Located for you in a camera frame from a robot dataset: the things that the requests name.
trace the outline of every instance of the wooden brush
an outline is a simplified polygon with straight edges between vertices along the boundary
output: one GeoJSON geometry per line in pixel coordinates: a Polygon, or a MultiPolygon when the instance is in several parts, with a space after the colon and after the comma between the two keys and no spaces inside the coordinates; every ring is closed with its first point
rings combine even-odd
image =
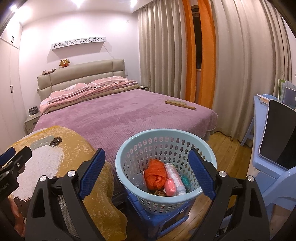
{"type": "Polygon", "coordinates": [[[182,101],[177,101],[177,100],[165,100],[166,104],[171,104],[171,105],[175,105],[175,106],[179,106],[179,107],[183,107],[183,108],[188,108],[191,110],[196,110],[195,107],[193,106],[189,106],[187,105],[185,102],[182,101]]]}

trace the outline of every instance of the purple bedspread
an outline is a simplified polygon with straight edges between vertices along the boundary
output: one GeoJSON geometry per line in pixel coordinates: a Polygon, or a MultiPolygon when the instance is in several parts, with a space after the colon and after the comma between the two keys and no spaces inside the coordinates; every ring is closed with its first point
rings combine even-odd
{"type": "Polygon", "coordinates": [[[128,138],[156,128],[179,129],[203,137],[216,127],[218,116],[211,109],[187,102],[196,107],[194,111],[165,104],[167,99],[179,100],[140,89],[103,96],[41,116],[34,131],[63,126],[83,136],[95,149],[104,149],[106,161],[113,166],[116,195],[123,186],[116,175],[115,157],[128,138]]]}

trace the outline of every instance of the bottle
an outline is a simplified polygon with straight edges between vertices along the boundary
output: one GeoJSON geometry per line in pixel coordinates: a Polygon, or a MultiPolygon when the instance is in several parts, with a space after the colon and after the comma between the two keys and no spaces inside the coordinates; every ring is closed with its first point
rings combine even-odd
{"type": "Polygon", "coordinates": [[[167,172],[168,178],[172,178],[176,185],[177,196],[186,194],[186,188],[182,183],[182,180],[172,163],[165,164],[165,170],[167,172]]]}
{"type": "Polygon", "coordinates": [[[181,180],[182,180],[182,183],[184,184],[184,186],[186,188],[186,191],[189,192],[190,189],[191,189],[191,185],[190,185],[189,179],[185,175],[183,175],[183,176],[181,176],[181,180]]]}
{"type": "Polygon", "coordinates": [[[142,191],[148,192],[144,175],[142,174],[134,175],[131,180],[131,183],[134,184],[137,188],[141,189],[142,191]]]}

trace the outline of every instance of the beige headboard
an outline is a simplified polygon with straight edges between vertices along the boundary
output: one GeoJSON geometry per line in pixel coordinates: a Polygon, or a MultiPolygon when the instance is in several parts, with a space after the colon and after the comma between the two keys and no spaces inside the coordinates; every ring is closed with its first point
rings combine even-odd
{"type": "Polygon", "coordinates": [[[70,65],[57,69],[51,74],[38,76],[39,96],[43,101],[54,91],[65,89],[77,83],[89,84],[94,80],[111,76],[126,76],[123,59],[70,65]]]}

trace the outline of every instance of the light blue basket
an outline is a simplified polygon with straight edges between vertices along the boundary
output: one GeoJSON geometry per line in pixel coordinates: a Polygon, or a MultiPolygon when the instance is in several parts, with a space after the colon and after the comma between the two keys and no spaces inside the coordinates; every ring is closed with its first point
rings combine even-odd
{"type": "Polygon", "coordinates": [[[205,141],[191,133],[174,129],[140,132],[126,140],[117,152],[115,167],[118,178],[127,190],[138,197],[146,211],[153,214],[172,212],[202,193],[188,163],[188,152],[192,148],[197,148],[202,158],[217,168],[212,149],[205,141]],[[181,196],[161,197],[135,187],[130,180],[134,175],[142,175],[150,159],[173,163],[181,175],[188,177],[191,192],[181,196]]]}

